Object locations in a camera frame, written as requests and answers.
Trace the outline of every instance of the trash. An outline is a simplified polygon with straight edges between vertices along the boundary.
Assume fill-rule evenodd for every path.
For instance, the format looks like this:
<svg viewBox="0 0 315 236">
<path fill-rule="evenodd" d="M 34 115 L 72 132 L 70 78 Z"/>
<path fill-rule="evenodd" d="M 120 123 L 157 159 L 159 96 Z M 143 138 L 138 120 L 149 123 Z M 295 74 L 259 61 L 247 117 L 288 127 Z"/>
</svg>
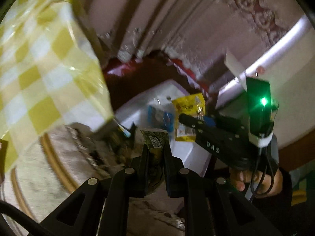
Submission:
<svg viewBox="0 0 315 236">
<path fill-rule="evenodd" d="M 173 132 L 174 130 L 174 115 L 152 105 L 148 106 L 148 122 L 152 127 L 167 132 Z"/>
<path fill-rule="evenodd" d="M 172 101 L 172 103 L 176 111 L 175 140 L 194 142 L 196 139 L 195 130 L 179 123 L 178 117 L 181 113 L 185 113 L 203 120 L 203 116 L 206 113 L 206 106 L 202 93 L 178 98 Z"/>
</svg>

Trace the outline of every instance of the gold trim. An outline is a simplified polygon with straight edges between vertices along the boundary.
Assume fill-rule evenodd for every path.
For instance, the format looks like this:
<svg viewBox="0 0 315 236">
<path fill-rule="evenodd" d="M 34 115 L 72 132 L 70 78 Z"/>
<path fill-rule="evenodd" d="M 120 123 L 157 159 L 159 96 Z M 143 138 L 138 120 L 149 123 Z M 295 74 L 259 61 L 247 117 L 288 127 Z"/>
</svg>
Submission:
<svg viewBox="0 0 315 236">
<path fill-rule="evenodd" d="M 306 195 L 306 191 L 303 191 L 303 190 L 294 191 L 292 193 L 291 206 L 294 206 L 296 204 L 300 204 L 300 203 L 306 202 L 307 199 L 308 198 L 307 198 L 307 195 Z"/>
<path fill-rule="evenodd" d="M 24 197 L 23 197 L 23 193 L 19 187 L 18 181 L 16 179 L 16 171 L 15 168 L 11 170 L 11 182 L 12 182 L 12 188 L 13 188 L 13 192 L 15 195 L 15 198 L 18 202 L 19 207 L 21 208 L 21 210 L 28 215 L 31 219 L 33 219 L 35 221 L 35 217 L 32 214 L 30 208 L 28 207 Z"/>
<path fill-rule="evenodd" d="M 56 173 L 58 179 L 62 185 L 68 190 L 68 192 L 73 193 L 79 186 L 77 182 L 71 177 L 68 171 L 64 168 L 62 162 L 59 160 L 55 149 L 53 148 L 49 136 L 45 133 L 43 136 L 40 136 L 39 141 L 43 146 L 44 152 L 47 157 L 47 161 L 50 164 L 51 168 Z"/>
</svg>

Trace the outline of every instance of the clutter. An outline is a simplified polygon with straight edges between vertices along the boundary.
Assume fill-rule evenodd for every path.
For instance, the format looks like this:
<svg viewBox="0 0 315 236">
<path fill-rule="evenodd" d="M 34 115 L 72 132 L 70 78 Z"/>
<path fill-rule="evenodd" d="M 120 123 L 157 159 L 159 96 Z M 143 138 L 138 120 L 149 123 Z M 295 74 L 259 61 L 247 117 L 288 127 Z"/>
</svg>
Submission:
<svg viewBox="0 0 315 236">
<path fill-rule="evenodd" d="M 153 192 L 163 181 L 163 145 L 169 144 L 169 136 L 159 129 L 145 129 L 141 133 L 150 152 L 149 192 Z"/>
<path fill-rule="evenodd" d="M 117 122 L 116 128 L 108 132 L 105 136 L 105 140 L 111 151 L 117 154 L 122 146 L 133 148 L 136 128 L 137 127 L 133 124 L 130 130 L 127 130 Z"/>
<path fill-rule="evenodd" d="M 171 112 L 175 120 L 175 109 L 171 100 L 185 96 L 189 96 L 189 93 L 182 86 L 168 80 L 132 98 L 116 111 L 115 117 L 128 129 L 133 123 L 140 128 L 151 128 L 148 122 L 148 106 L 160 107 L 160 102 L 163 111 Z M 183 161 L 185 168 L 203 176 L 211 154 L 195 142 L 175 141 L 173 132 L 169 132 L 169 139 L 172 154 Z"/>
</svg>

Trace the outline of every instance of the finger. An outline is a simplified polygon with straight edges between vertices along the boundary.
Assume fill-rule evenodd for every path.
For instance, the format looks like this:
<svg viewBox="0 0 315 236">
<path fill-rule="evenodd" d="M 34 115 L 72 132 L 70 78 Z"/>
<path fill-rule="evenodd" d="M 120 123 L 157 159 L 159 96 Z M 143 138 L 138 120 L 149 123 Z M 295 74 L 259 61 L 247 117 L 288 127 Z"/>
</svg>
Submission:
<svg viewBox="0 0 315 236">
<path fill-rule="evenodd" d="M 267 196 L 273 196 L 282 191 L 282 182 L 283 182 L 283 177 L 281 171 L 278 169 L 275 176 L 274 176 L 274 184 L 271 189 L 271 191 L 267 194 Z M 264 178 L 263 183 L 261 186 L 257 189 L 257 193 L 263 194 L 265 193 L 271 185 L 271 176 L 266 175 Z"/>
<path fill-rule="evenodd" d="M 261 171 L 257 171 L 255 173 L 254 182 L 259 182 L 262 177 L 262 174 L 263 173 Z M 252 176 L 253 176 L 253 173 L 249 170 L 241 171 L 238 174 L 238 180 L 244 183 L 250 183 L 252 180 Z"/>
<path fill-rule="evenodd" d="M 240 173 L 239 170 L 230 168 L 230 169 L 229 169 L 229 172 L 230 172 L 230 178 L 231 178 L 231 179 L 234 179 L 235 181 L 241 181 L 241 180 L 239 179 L 239 173 Z"/>
<path fill-rule="evenodd" d="M 236 181 L 234 179 L 230 178 L 230 183 L 239 191 L 243 191 L 245 190 L 245 184 L 241 181 Z"/>
</svg>

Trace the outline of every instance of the yellow snack packet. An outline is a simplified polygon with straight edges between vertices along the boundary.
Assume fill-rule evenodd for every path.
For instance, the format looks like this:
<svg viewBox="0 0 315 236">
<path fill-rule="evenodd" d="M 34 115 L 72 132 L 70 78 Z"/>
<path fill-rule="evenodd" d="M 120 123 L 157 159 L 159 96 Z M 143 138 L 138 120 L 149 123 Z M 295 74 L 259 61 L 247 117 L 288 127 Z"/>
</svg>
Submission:
<svg viewBox="0 0 315 236">
<path fill-rule="evenodd" d="M 203 119 L 206 113 L 206 102 L 202 93 L 177 98 L 172 101 L 176 115 L 175 115 L 175 140 L 194 142 L 196 140 L 195 130 L 179 123 L 178 117 L 181 113 L 188 114 L 200 120 Z"/>
</svg>

